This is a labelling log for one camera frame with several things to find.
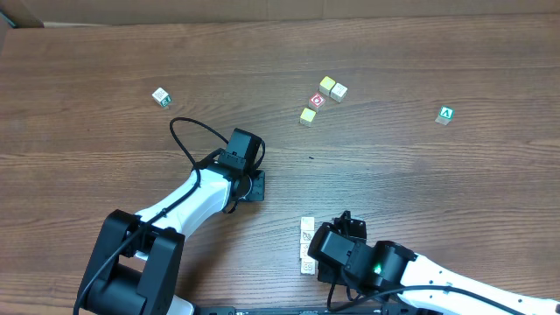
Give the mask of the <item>white block red side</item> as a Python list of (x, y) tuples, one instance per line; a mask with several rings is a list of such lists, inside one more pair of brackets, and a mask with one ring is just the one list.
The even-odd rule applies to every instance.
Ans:
[(313, 230), (301, 230), (299, 242), (301, 244), (310, 244), (314, 236)]

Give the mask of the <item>white block green edge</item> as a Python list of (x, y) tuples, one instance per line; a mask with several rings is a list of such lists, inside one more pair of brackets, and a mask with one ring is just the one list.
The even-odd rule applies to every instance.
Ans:
[(299, 258), (300, 259), (307, 259), (308, 256), (308, 250), (309, 250), (309, 243), (301, 243), (300, 244), (300, 250), (299, 250)]

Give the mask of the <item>white wooden number block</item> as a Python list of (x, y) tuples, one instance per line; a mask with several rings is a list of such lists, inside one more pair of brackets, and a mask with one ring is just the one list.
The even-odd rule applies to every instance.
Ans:
[(316, 270), (316, 261), (312, 258), (302, 258), (300, 272), (303, 275), (314, 275)]

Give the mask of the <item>yellow wooden block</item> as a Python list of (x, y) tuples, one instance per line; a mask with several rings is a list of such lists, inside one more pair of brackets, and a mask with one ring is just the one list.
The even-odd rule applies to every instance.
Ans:
[(302, 217), (300, 220), (300, 227), (304, 231), (313, 231), (315, 220), (313, 217)]

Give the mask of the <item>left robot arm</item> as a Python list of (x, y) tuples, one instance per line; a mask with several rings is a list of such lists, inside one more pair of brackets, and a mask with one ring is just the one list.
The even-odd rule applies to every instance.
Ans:
[(103, 222), (73, 310), (95, 314), (194, 315), (176, 296), (187, 238), (214, 214), (263, 200), (264, 141), (235, 129), (226, 148), (199, 161), (178, 189), (137, 213), (112, 212)]

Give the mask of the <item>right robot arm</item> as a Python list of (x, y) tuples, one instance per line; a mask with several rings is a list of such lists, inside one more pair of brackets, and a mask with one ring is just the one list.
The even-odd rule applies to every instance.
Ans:
[(369, 301), (410, 314), (557, 314), (553, 299), (523, 296), (461, 276), (393, 241), (367, 244), (363, 220), (345, 211), (314, 226), (300, 221), (301, 271), (331, 287), (343, 286), (347, 301), (329, 304), (343, 312)]

